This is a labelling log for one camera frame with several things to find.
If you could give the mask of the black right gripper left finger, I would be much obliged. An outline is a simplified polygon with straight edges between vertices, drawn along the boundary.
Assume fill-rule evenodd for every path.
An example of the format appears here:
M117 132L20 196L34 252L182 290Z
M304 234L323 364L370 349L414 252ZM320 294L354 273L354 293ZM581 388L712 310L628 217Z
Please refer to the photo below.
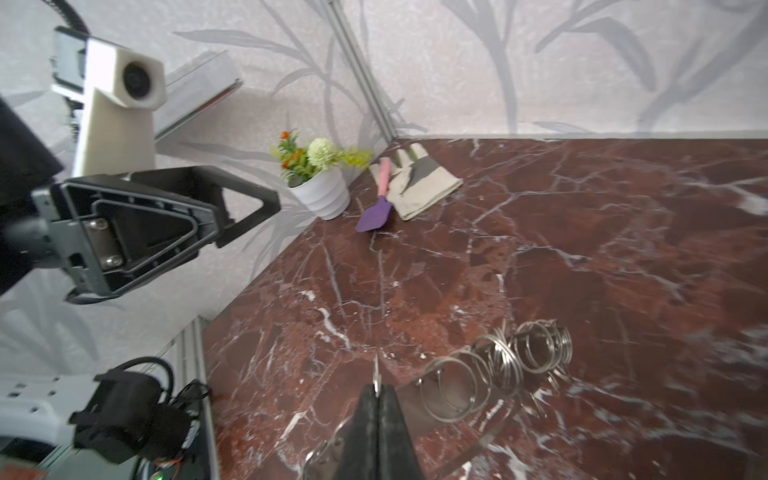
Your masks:
M374 385L361 391L344 440L344 449L335 479L374 480L378 478L379 397Z

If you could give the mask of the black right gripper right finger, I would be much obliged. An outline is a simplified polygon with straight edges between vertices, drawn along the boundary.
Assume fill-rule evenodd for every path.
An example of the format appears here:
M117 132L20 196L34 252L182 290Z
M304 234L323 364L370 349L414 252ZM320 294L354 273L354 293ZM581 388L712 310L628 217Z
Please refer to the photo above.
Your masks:
M391 385L383 385L378 395L377 478L423 478L397 393Z

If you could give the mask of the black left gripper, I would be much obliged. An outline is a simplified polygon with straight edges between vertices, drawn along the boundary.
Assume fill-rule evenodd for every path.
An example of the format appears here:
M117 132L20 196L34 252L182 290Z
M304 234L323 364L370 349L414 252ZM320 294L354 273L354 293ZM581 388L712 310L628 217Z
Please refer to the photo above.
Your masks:
M276 191L213 166L73 178L31 199L32 266L63 270L66 300L118 298L281 209Z

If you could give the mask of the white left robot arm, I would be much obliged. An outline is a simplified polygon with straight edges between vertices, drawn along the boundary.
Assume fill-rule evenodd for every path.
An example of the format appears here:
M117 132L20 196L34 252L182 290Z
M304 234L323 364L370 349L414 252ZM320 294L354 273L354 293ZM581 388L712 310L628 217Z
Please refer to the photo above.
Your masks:
M268 124L256 91L213 105L159 143L163 167L212 165L237 174L235 146L254 142ZM1 298L1 370L8 374L96 374L131 358L165 350L195 318L213 319L255 275L259 241L246 235L120 299L73 306L61 272L37 270Z

